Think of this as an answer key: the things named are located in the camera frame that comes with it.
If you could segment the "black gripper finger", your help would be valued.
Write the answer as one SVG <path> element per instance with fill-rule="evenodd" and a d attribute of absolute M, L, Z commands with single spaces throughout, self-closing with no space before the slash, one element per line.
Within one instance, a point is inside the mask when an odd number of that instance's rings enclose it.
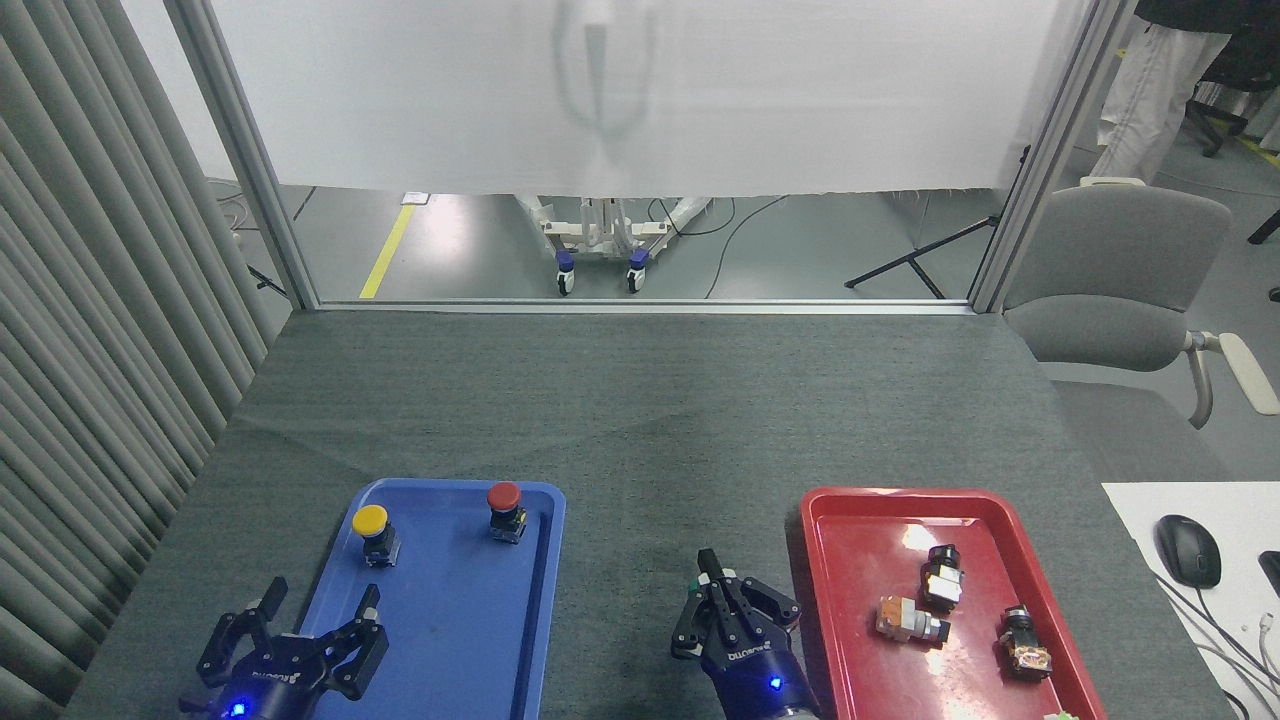
<path fill-rule="evenodd" d="M 248 635 L 256 651 L 270 647 L 268 629 L 288 593 L 284 577 L 274 577 L 262 597 L 239 612 L 223 614 L 197 664 L 200 680 L 207 688 L 224 685 L 230 679 L 230 661 L 241 641 Z"/>
<path fill-rule="evenodd" d="M 698 552 L 699 575 L 669 638 L 673 659 L 728 661 L 731 651 L 731 582 L 712 548 Z"/>
<path fill-rule="evenodd" d="M 719 579 L 719 635 L 728 650 L 792 646 L 800 619 L 797 601 L 754 577 Z"/>
<path fill-rule="evenodd" d="M 351 701 L 364 697 L 389 650 L 378 614 L 380 598 L 378 585 L 366 585 L 352 619 L 320 635 L 323 685 Z"/>

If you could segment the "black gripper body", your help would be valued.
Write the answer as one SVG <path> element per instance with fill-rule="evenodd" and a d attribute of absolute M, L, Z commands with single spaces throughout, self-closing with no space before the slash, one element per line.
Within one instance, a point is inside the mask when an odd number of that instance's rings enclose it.
<path fill-rule="evenodd" d="M 817 701 L 797 656 L 771 641 L 730 651 L 708 643 L 701 669 L 727 719 L 814 719 Z"/>
<path fill-rule="evenodd" d="M 332 651 L 312 639 L 275 638 L 233 665 L 205 717 L 311 719 L 333 667 Z"/>

